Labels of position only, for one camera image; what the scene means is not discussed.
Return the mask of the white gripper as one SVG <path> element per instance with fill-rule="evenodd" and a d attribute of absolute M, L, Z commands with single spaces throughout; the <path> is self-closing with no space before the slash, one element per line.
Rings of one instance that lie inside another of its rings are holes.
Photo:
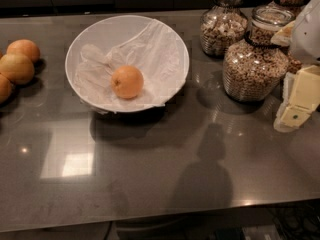
<path fill-rule="evenodd" d="M 320 0 L 310 0 L 295 22 L 291 21 L 273 35 L 271 43 L 290 46 L 291 55 L 303 64 L 319 64 Z M 282 97 L 273 127 L 288 133 L 299 129 L 320 105 L 320 67 L 312 65 L 296 74 L 287 73 Z"/>

